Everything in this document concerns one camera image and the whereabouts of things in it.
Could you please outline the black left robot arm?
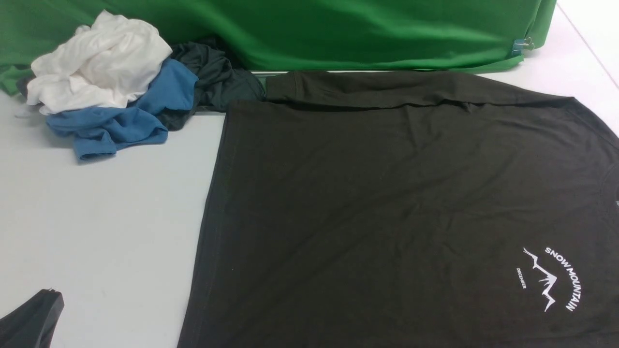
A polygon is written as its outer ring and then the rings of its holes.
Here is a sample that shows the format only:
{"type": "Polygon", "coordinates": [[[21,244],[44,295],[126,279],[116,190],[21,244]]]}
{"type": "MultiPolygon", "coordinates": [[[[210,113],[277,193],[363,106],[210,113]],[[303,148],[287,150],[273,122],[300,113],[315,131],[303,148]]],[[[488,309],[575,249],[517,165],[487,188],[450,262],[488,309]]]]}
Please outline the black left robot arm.
{"type": "Polygon", "coordinates": [[[60,291],[40,290],[0,320],[2,348],[49,348],[64,309],[60,291]]]}

